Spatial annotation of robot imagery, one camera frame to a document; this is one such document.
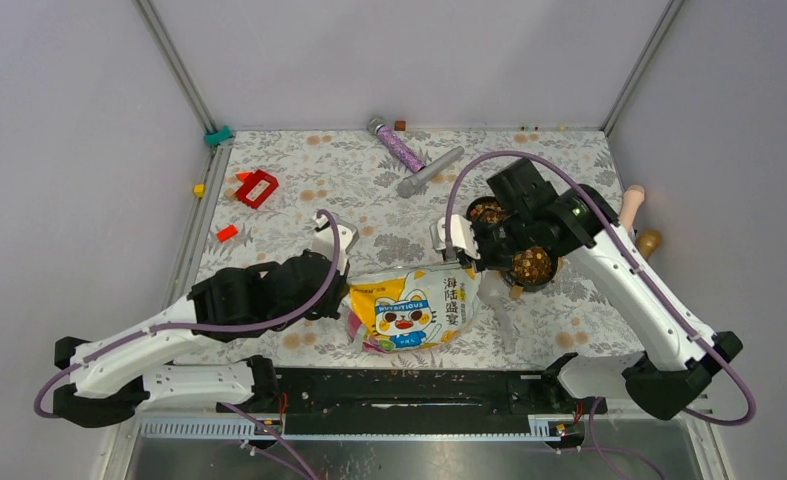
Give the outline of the clear plastic scoop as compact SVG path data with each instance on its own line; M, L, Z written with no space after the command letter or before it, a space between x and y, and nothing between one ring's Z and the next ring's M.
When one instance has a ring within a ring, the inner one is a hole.
M503 352L506 354L511 354L516 346L512 320L505 308L505 301L510 299L510 292L511 288L499 272L488 271L484 273L478 290L478 298L493 311Z

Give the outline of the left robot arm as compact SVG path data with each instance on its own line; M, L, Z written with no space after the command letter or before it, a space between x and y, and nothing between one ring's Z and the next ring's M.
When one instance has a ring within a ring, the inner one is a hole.
M55 365L68 381L54 390L51 414L101 428L146 409L249 404L268 410L280 393L271 360L253 355L181 366L176 359L303 319L338 317L348 272L346 254L330 260L311 250L282 263L223 268L124 332L93 342L63 337L55 344Z

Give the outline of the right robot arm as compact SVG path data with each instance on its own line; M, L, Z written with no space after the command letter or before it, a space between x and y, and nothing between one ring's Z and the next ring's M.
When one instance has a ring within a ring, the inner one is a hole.
M531 247L562 257L594 284L642 345L623 355L563 355L542 386L546 405L566 412L582 398L604 397L631 400L659 420L688 413L717 373L734 373L741 339L714 331L678 299L594 188L561 173L569 188L559 194L538 171L541 158L514 156L487 180L505 218L453 230L470 243L459 254L462 262L508 271L513 257Z

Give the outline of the pet food bag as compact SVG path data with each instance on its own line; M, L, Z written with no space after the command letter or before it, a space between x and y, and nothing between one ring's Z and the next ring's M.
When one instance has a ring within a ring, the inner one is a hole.
M448 344L473 322L482 275L471 268L394 268L352 278L347 335L366 352L397 354Z

